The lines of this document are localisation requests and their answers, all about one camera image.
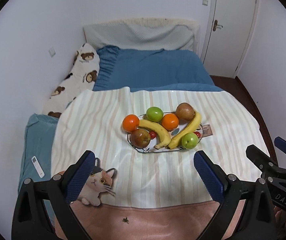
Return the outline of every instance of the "metal bolt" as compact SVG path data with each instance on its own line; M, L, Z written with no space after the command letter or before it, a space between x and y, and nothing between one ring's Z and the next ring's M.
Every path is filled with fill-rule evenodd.
M56 174L53 176L53 180L60 180L61 179L61 175L60 174Z
M235 181L237 178L234 174L229 174L228 176L228 179L231 180L231 181Z
M24 179L24 184L29 184L31 182L30 178Z
M264 184L265 184L265 179L259 178L259 183L261 183L262 185L264 185Z

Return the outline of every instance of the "striped tablecloth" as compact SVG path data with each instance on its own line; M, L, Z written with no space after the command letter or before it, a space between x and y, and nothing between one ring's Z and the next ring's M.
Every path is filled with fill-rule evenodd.
M150 106L164 112L189 103L210 124L213 136L189 151L141 154L130 146L122 130L128 114L141 115ZM117 169L115 196L102 194L104 204L120 207L160 208L211 200L193 165L203 150L227 173L255 181L259 170L246 158L248 145L268 154L253 116L228 92L138 91L128 87L81 93L61 115L51 156L51 175L76 163L85 150L101 160L101 168Z

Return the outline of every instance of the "white door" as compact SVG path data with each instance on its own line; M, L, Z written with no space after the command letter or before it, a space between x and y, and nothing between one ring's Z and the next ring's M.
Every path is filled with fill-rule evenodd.
M255 6L256 0L216 0L204 59L210 75L233 77L250 34Z

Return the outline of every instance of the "cat's face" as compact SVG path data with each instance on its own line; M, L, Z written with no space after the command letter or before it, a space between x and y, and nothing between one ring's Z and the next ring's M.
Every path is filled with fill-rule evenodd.
M106 172L103 169L96 167L87 179L86 184L97 192L108 191L113 183L113 174L114 169Z

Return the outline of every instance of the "white cloth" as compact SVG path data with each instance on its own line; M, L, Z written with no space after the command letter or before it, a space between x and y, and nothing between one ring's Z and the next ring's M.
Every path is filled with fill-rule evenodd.
M76 52L74 66L68 76L60 83L44 104L42 114L49 112L62 113L67 105L73 101L82 91L92 90L96 77L99 74L99 55L88 43Z
M142 115L150 106L172 112L189 103L210 124L213 136L202 138L193 150L142 154L127 141L122 121ZM137 208L160 208L211 200L194 168L193 157L203 150L226 174L256 181L260 171L246 158L254 144L268 153L254 117L228 92L138 91L128 87L84 91L59 119L51 156L51 176L76 163L85 150L100 159L101 168L117 169L115 197L104 194L102 203Z
M115 45L121 49L187 49L198 54L200 25L195 21L131 18L83 27L86 41L95 49Z

